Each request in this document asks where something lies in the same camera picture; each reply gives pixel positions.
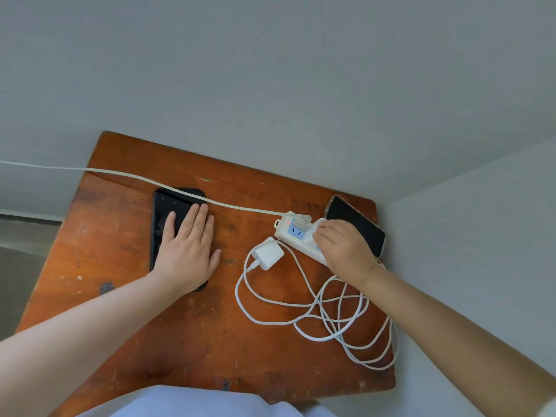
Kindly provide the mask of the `person's left hand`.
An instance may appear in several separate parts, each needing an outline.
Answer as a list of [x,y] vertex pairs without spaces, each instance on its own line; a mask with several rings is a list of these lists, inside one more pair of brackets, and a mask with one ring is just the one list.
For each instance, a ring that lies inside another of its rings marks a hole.
[[211,276],[207,275],[207,266],[212,252],[214,217],[208,216],[208,246],[193,245],[190,242],[190,230],[197,214],[198,204],[189,210],[176,235],[173,245],[162,250],[155,268],[148,280],[156,297],[174,299],[197,290]]

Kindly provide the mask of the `person's right hand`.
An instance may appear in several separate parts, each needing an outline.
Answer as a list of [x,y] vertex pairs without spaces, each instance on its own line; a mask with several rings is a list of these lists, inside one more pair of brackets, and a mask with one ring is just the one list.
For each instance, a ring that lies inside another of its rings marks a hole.
[[330,271],[359,291],[373,277],[386,271],[360,232],[346,221],[321,221],[312,237]]

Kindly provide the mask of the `white charger block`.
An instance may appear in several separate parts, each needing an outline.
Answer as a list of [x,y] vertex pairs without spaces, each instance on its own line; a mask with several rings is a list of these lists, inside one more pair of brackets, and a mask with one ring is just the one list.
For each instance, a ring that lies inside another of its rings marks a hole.
[[314,251],[321,251],[319,246],[316,244],[316,241],[314,240],[314,233],[316,232],[319,224],[325,221],[327,221],[326,218],[319,218],[317,221],[310,223],[307,226],[305,230],[305,234],[303,236],[303,243],[307,248],[312,249]]

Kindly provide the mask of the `person's right forearm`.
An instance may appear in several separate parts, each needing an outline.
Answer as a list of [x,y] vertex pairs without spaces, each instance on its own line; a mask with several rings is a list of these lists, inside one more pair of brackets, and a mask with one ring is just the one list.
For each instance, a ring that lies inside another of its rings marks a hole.
[[485,417],[556,417],[556,377],[529,357],[380,266],[360,290]]

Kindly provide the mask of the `person's left forearm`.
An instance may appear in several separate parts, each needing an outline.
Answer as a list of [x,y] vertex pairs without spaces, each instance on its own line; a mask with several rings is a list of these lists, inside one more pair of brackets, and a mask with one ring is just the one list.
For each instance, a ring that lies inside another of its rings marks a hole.
[[46,417],[130,337],[202,282],[158,273],[0,342],[0,417]]

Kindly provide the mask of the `large black smartphone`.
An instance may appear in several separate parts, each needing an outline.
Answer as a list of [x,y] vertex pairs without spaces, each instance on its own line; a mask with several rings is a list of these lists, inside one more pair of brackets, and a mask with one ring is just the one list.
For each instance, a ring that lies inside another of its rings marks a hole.
[[177,189],[184,191],[184,194],[169,189],[159,188],[156,189],[152,195],[151,235],[149,244],[150,271],[153,271],[156,265],[168,215],[171,212],[175,214],[173,233],[176,236],[191,207],[195,204],[202,205],[207,203],[204,200],[193,197],[193,195],[205,196],[205,193],[200,189],[187,187],[177,187]]

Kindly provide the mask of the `black smartphone with clear case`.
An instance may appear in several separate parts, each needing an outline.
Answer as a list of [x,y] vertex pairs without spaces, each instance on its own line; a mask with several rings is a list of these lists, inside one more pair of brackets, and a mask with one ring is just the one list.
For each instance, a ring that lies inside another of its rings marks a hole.
[[339,195],[331,197],[325,207],[326,220],[342,220],[352,224],[363,236],[373,255],[381,259],[386,244],[386,232]]

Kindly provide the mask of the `white power strip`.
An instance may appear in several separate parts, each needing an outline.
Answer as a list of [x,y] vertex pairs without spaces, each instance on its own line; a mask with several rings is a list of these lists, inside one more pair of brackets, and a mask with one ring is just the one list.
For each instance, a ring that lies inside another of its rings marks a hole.
[[328,266],[322,251],[309,249],[303,243],[305,230],[310,223],[313,223],[310,215],[296,214],[293,211],[288,211],[275,221],[274,237],[322,265]]

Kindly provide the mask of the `white loose charger adapter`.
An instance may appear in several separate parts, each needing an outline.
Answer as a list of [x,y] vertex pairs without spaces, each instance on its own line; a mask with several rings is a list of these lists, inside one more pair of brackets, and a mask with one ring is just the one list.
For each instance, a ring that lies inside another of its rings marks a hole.
[[264,271],[267,271],[283,256],[284,251],[279,242],[273,237],[268,237],[251,252],[251,257],[253,257],[254,260],[247,270],[251,271],[256,267],[260,267]]

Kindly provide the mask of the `person's light lavender garment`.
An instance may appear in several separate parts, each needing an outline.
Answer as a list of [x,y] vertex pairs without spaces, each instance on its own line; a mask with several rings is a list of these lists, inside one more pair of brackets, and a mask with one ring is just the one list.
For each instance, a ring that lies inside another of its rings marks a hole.
[[119,396],[76,417],[337,417],[317,404],[299,411],[260,396],[191,387],[155,385]]

